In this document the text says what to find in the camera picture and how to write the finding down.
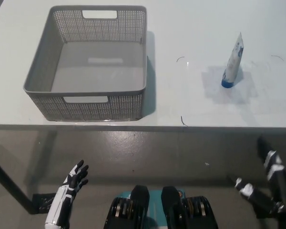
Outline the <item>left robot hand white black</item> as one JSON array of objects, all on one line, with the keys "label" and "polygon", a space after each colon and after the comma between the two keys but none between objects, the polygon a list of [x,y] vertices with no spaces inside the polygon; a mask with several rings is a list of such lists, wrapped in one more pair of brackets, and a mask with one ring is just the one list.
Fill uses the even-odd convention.
[{"label": "left robot hand white black", "polygon": [[88,165],[78,162],[58,188],[45,220],[46,229],[68,229],[73,201],[80,189],[88,183]]}]

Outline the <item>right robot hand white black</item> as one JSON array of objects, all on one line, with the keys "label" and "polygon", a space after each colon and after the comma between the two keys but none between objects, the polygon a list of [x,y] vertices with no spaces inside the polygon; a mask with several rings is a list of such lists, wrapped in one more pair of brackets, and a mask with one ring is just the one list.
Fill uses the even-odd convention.
[{"label": "right robot hand white black", "polygon": [[263,137],[257,140],[257,154],[264,166],[271,196],[240,177],[235,181],[235,188],[253,205],[258,217],[286,218],[286,168],[278,151]]}]

